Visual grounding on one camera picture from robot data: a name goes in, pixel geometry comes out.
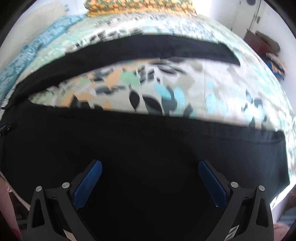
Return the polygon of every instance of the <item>blue gripper pad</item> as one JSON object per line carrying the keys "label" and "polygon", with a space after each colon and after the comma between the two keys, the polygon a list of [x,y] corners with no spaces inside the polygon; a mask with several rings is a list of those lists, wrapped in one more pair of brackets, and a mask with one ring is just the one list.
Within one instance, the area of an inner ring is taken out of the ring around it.
{"label": "blue gripper pad", "polygon": [[73,193],[72,203],[76,210],[84,207],[101,174],[102,163],[100,161],[96,161]]}
{"label": "blue gripper pad", "polygon": [[216,207],[225,209],[228,204],[226,191],[204,161],[198,164],[198,174]]}

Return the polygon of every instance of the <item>silver bolt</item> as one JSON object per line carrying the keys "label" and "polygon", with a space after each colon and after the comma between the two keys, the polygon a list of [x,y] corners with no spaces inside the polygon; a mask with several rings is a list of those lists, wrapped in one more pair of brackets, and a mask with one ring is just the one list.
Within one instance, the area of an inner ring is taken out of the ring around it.
{"label": "silver bolt", "polygon": [[258,188],[259,188],[260,191],[264,191],[265,190],[265,187],[263,187],[261,185]]}
{"label": "silver bolt", "polygon": [[68,188],[70,186],[70,183],[63,183],[62,188]]}
{"label": "silver bolt", "polygon": [[42,190],[41,186],[36,187],[36,192],[40,192]]}
{"label": "silver bolt", "polygon": [[231,185],[233,188],[238,188],[238,187],[239,187],[238,183],[236,183],[236,182],[232,182],[232,183],[230,183],[230,185]]}

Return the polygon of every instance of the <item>black fabric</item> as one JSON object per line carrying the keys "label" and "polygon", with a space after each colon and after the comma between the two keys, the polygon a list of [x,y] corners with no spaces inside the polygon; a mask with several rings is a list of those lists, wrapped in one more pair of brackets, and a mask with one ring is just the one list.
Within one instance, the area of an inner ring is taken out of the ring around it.
{"label": "black fabric", "polygon": [[16,86],[6,109],[30,94],[96,68],[123,60],[170,57],[204,58],[240,65],[222,43],[171,35],[134,35],[87,46],[42,67]]}
{"label": "black fabric", "polygon": [[93,160],[103,173],[79,210],[99,240],[201,240],[222,211],[200,183],[208,159],[228,181],[265,186],[272,200],[288,184],[282,132],[194,119],[69,109],[25,101],[2,122],[2,172],[30,203],[34,189],[71,181]]}

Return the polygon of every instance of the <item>white door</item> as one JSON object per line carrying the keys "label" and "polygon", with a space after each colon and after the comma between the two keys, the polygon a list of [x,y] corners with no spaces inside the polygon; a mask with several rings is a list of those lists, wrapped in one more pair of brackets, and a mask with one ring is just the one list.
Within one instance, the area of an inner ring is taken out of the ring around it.
{"label": "white door", "polygon": [[245,37],[247,29],[249,29],[252,23],[254,15],[257,12],[259,2],[260,0],[256,0],[255,5],[251,6],[247,3],[247,0],[240,0],[236,12],[236,17],[234,19],[232,31],[238,36],[240,36],[242,39]]}

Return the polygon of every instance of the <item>beige cushion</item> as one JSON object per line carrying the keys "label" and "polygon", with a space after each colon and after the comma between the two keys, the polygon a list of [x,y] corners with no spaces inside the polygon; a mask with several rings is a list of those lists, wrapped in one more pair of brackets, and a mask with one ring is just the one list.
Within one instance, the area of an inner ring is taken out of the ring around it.
{"label": "beige cushion", "polygon": [[30,44],[49,25],[64,15],[64,6],[59,1],[37,9],[29,8],[17,20],[0,48],[0,73],[20,53],[24,45]]}

